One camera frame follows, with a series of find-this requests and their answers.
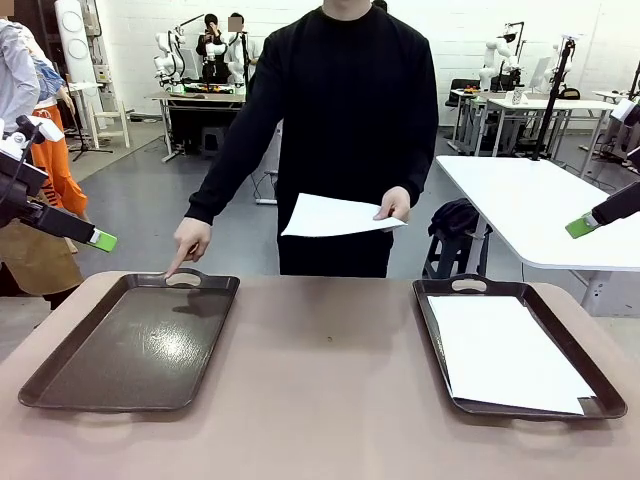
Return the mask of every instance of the orange pants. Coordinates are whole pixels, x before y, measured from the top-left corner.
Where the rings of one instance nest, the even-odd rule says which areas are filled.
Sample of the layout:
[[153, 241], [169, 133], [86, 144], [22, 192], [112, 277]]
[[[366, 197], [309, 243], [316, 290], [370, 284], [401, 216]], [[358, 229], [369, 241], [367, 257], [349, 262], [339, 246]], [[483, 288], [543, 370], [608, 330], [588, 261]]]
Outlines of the orange pants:
[[[60, 110], [57, 106], [36, 110], [36, 117], [50, 118], [61, 131], [64, 131]], [[33, 163], [44, 170], [49, 178], [42, 186], [42, 191], [49, 203], [58, 208], [64, 208], [76, 215], [82, 215], [87, 209], [87, 196], [71, 177], [69, 170], [69, 151], [65, 139], [59, 142], [46, 140], [31, 148]]]

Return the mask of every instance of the paper on tray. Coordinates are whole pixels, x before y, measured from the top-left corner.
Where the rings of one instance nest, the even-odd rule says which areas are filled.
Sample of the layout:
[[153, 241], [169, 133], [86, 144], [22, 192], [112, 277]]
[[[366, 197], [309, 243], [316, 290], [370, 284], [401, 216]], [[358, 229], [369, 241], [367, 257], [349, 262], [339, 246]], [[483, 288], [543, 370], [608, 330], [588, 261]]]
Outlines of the paper on tray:
[[456, 398], [583, 415], [595, 396], [513, 297], [429, 297]]

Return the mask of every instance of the white paper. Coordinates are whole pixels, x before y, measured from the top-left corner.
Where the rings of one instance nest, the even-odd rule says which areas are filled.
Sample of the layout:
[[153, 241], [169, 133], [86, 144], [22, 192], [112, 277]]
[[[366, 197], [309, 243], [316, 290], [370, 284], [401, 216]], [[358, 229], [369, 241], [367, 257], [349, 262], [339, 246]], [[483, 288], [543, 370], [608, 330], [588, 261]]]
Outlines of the white paper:
[[380, 207], [301, 193], [289, 225], [282, 235], [296, 237], [337, 237], [405, 227], [396, 219], [374, 220]]
[[429, 297], [456, 398], [583, 415], [595, 396], [513, 297]]

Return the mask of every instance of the person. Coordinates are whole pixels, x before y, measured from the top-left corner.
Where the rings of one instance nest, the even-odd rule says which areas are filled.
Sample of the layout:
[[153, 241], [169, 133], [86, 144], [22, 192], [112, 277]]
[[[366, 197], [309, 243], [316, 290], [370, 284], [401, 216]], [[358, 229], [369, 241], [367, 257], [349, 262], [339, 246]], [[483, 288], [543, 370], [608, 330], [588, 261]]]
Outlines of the person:
[[6, 132], [18, 128], [16, 118], [31, 115], [40, 95], [36, 70], [20, 30], [7, 17], [0, 17], [0, 115]]
[[239, 13], [232, 13], [229, 17], [229, 49], [225, 61], [229, 64], [233, 83], [245, 83], [244, 66], [249, 66], [249, 80], [253, 77], [260, 58], [258, 44], [244, 29], [244, 17]]
[[[222, 32], [218, 27], [218, 17], [213, 13], [209, 13], [204, 17], [204, 24], [206, 26], [204, 34], [198, 37], [198, 46], [196, 47], [196, 53], [203, 58], [207, 56], [207, 44], [213, 43], [214, 45], [224, 45], [224, 39]], [[224, 54], [216, 55], [216, 60], [213, 63], [204, 62], [202, 66], [202, 78], [206, 81], [210, 79], [210, 83], [225, 84], [227, 83], [231, 72], [229, 67], [224, 61]]]
[[[53, 68], [53, 64], [36, 42], [31, 30], [24, 25], [21, 25], [21, 27], [20, 37], [24, 41], [33, 59], [43, 62], [49, 68]], [[64, 86], [60, 87], [57, 96], [63, 100], [67, 108], [71, 111], [71, 114], [75, 115], [73, 100], [71, 100]], [[33, 115], [52, 120], [60, 131], [64, 131], [56, 96], [51, 96], [38, 103]], [[49, 178], [42, 186], [42, 191], [47, 197], [49, 204], [57, 208], [64, 208], [90, 223], [86, 214], [88, 199], [71, 176], [69, 169], [69, 150], [65, 139], [59, 142], [46, 140], [39, 145], [34, 145], [31, 148], [31, 153], [33, 155], [34, 165], [49, 174]]]
[[[0, 117], [5, 130], [17, 128], [16, 118], [30, 115], [40, 84], [21, 26], [0, 18]], [[47, 202], [41, 193], [38, 200]], [[43, 296], [57, 308], [83, 281], [69, 246], [62, 238], [34, 230], [17, 220], [0, 228], [0, 294], [5, 289]]]
[[[409, 102], [397, 101], [398, 85]], [[300, 193], [374, 203], [376, 219], [407, 220], [424, 190], [438, 128], [429, 42], [370, 0], [324, 0], [267, 38], [252, 96], [175, 233], [167, 276], [205, 254], [214, 218], [259, 164], [282, 118], [280, 273], [386, 276], [392, 233], [280, 235]]]
[[387, 5], [387, 2], [385, 2], [385, 0], [373, 0], [372, 4], [374, 7], [383, 9], [385, 12], [389, 11], [389, 6]]

